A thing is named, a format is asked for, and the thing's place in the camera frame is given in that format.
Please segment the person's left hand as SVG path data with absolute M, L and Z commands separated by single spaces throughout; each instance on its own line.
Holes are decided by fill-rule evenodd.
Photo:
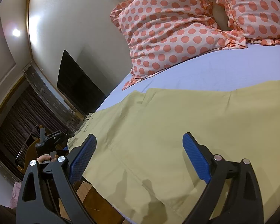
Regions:
M 54 155 L 53 157 L 49 154 L 44 154 L 44 155 L 41 155 L 40 157 L 38 157 L 36 159 L 36 161 L 40 164 L 46 162 L 46 161 L 49 161 L 49 162 L 55 162 L 56 160 L 58 159 L 58 155 Z

